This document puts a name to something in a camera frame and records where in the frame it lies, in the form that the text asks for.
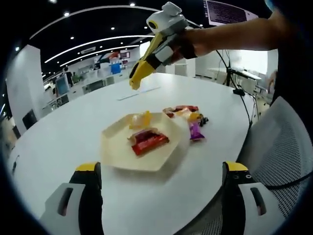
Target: hexagonal plate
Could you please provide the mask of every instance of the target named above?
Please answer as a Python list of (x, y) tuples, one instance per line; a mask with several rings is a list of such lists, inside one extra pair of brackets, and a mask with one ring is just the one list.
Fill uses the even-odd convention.
[(117, 168), (142, 171), (158, 171), (177, 147), (181, 137), (181, 128), (164, 113), (151, 113), (151, 127), (157, 128), (169, 138), (169, 143), (149, 151), (142, 157), (136, 156), (127, 139), (140, 131), (129, 129), (129, 120), (134, 114), (126, 115), (102, 131), (102, 164)]

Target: white wall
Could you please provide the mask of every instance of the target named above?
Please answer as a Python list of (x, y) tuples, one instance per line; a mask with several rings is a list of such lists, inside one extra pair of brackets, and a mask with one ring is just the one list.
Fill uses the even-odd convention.
[(140, 57), (143, 57), (150, 46), (150, 41), (147, 41), (139, 46)]
[(41, 118), (44, 84), (38, 48), (27, 45), (17, 54), (8, 68), (6, 84), (12, 115), (22, 135), (26, 131), (22, 118), (31, 109), (37, 120)]
[(268, 71), (266, 73), (269, 78), (270, 75), (278, 68), (278, 50), (268, 51)]
[[(130, 52), (130, 58), (127, 58), (128, 62), (137, 62), (140, 59), (140, 49), (139, 47), (135, 47), (134, 49), (131, 50), (122, 50), (122, 51), (128, 51)], [(94, 64), (94, 59), (99, 59), (100, 56), (94, 56), (92, 58), (79, 61), (76, 64), (68, 66), (68, 71), (73, 73), (77, 73), (79, 69), (86, 67), (88, 65), (93, 65)]]
[[(228, 65), (228, 57), (226, 55), (225, 50), (219, 50), (221, 56), (225, 60), (226, 64)], [(220, 56), (216, 51), (213, 51), (207, 55), (201, 56), (196, 58), (196, 75), (200, 76), (208, 76), (211, 77), (212, 73), (209, 71), (210, 69), (218, 69), (220, 67), (220, 71), (226, 71), (226, 68), (221, 61)]]
[(128, 62), (137, 62), (141, 57), (140, 57), (140, 48), (135, 47), (134, 49), (130, 50), (130, 58), (127, 59)]
[(88, 65), (93, 65), (95, 58), (99, 59), (100, 56), (95, 56), (86, 60), (79, 61), (76, 64), (70, 65), (68, 66), (68, 71), (71, 73), (74, 73), (74, 72), (77, 73), (79, 69), (86, 67)]
[(266, 74), (268, 71), (268, 52), (257, 50), (237, 50), (230, 58), (232, 68), (256, 71)]

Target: screen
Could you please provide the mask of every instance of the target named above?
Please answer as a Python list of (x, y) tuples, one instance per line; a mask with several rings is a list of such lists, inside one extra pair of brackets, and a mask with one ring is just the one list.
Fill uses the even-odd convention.
[(59, 95), (63, 95), (69, 91), (66, 79), (66, 76), (63, 75), (55, 81), (55, 86), (57, 87)]
[(240, 23), (258, 18), (249, 11), (218, 1), (205, 0), (204, 9), (210, 25)]
[(129, 52), (122, 52), (122, 53), (120, 53), (120, 58), (121, 59), (130, 58), (130, 53)]

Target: snack package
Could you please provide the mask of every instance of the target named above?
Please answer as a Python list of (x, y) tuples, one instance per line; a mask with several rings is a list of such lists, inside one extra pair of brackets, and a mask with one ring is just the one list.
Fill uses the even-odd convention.
[(201, 114), (198, 112), (191, 112), (188, 108), (184, 108), (181, 111), (176, 112), (176, 114), (191, 122), (201, 118)]
[(174, 112), (178, 112), (183, 109), (189, 109), (191, 112), (196, 112), (199, 111), (199, 108), (197, 106), (192, 106), (192, 105), (178, 105), (175, 107)]
[(141, 129), (150, 126), (152, 115), (149, 111), (141, 114), (135, 114), (130, 120), (129, 129)]
[(130, 136), (128, 140), (132, 142), (132, 149), (137, 156), (169, 142), (169, 139), (156, 128), (139, 131)]
[(198, 141), (205, 138), (200, 132), (200, 126), (198, 121), (192, 121), (189, 122), (188, 124), (190, 130), (190, 140)]
[(163, 109), (163, 112), (170, 118), (174, 117), (174, 109), (173, 108), (166, 108)]

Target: red candy wrapper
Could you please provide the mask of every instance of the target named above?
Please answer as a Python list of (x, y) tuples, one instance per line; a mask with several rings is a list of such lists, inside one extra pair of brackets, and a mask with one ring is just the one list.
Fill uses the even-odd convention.
[(133, 142), (132, 149), (137, 156), (169, 142), (169, 139), (156, 128), (150, 128), (135, 133), (129, 140)]
[(189, 122), (190, 140), (198, 141), (205, 137), (200, 133), (200, 126), (197, 121)]

